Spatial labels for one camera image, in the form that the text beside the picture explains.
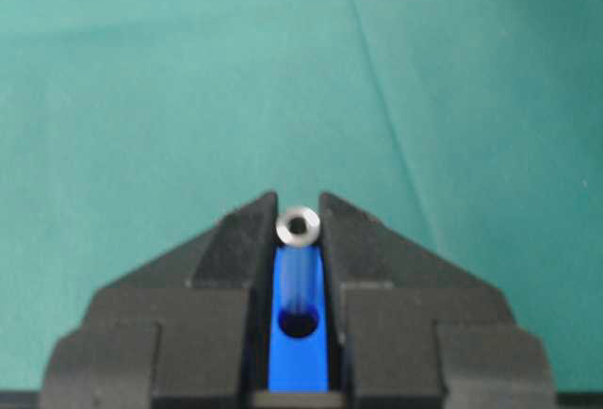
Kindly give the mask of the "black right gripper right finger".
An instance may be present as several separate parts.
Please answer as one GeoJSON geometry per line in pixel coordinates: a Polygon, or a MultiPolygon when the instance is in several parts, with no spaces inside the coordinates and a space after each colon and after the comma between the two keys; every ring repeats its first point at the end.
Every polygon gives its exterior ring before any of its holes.
{"type": "Polygon", "coordinates": [[[502,292],[325,192],[332,373],[350,408],[553,408],[541,340],[502,292]]]}

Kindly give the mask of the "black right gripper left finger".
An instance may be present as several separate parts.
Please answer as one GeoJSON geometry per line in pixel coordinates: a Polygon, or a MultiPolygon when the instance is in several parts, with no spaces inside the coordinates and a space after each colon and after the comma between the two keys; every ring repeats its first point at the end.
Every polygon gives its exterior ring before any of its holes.
{"type": "Polygon", "coordinates": [[[268,384],[267,192],[104,286],[56,344],[43,408],[239,408],[268,384]]]}

